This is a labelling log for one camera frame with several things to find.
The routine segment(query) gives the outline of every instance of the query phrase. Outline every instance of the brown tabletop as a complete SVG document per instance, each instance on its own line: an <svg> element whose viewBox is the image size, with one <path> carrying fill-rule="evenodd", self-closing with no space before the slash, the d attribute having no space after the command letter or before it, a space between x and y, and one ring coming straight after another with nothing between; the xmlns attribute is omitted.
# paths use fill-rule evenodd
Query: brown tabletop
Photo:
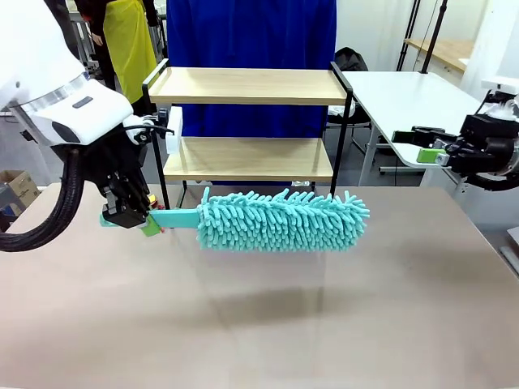
<svg viewBox="0 0 519 389"><path fill-rule="evenodd" d="M460 208L435 189L350 192L372 213L350 252L238 254L192 230L103 229L87 185L63 235L0 253L0 387L519 386L519 285Z"/></svg>

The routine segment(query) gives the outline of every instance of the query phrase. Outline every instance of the wooden shelf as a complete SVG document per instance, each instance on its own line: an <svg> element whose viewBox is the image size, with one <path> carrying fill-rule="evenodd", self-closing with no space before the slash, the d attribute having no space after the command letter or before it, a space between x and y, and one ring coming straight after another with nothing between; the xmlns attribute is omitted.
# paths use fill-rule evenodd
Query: wooden shelf
<svg viewBox="0 0 519 389"><path fill-rule="evenodd" d="M331 71L169 67L149 89L158 104L344 105Z"/></svg>
<svg viewBox="0 0 519 389"><path fill-rule="evenodd" d="M406 39L405 43L418 50L422 47L422 51L427 53L431 45L431 40ZM461 73L465 73L467 65L461 62L460 58L470 58L473 50L473 41L439 40L436 42L432 57L444 65L450 66Z"/></svg>
<svg viewBox="0 0 519 389"><path fill-rule="evenodd" d="M330 182L322 139L183 137L169 156L169 180Z"/></svg>

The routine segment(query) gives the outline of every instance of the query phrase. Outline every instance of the teal handle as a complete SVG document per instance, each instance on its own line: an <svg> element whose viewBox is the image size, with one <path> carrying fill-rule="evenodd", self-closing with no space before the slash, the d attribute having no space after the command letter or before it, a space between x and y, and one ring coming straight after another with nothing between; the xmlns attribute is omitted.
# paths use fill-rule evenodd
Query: teal handle
<svg viewBox="0 0 519 389"><path fill-rule="evenodd" d="M156 223L166 229L197 229L200 216L196 209L154 209L149 212ZM101 227L118 227L100 215Z"/></svg>

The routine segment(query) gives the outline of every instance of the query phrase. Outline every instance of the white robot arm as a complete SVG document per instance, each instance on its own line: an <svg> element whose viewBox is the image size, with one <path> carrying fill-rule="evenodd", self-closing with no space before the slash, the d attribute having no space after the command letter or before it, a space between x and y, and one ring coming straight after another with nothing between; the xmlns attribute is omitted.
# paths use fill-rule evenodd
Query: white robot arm
<svg viewBox="0 0 519 389"><path fill-rule="evenodd" d="M8 55L0 61L0 108L7 106L64 161L49 218L24 234L0 233L0 250L36 249L59 235L77 211L85 180L106 197L105 219L126 228L145 223L149 191L140 168L147 149L134 135L142 138L147 122L133 116L123 95L88 78L43 0L1 1L0 35ZM139 129L130 133L123 124Z"/></svg>

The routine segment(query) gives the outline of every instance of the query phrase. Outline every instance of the shelving unit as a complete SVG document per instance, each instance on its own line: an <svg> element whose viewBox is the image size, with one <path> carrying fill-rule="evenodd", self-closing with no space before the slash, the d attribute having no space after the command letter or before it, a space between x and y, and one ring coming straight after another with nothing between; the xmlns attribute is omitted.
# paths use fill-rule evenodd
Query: shelving unit
<svg viewBox="0 0 519 389"><path fill-rule="evenodd" d="M165 179L206 181L329 182L337 175L348 122L343 118L334 169L324 149L328 105L350 111L353 90L335 62L330 71L167 67L163 61L144 81L150 107L156 104L240 104L323 106L323 128L316 139L183 137L180 152L162 170L157 135L153 146L163 192ZM182 205L183 195L177 205Z"/></svg>

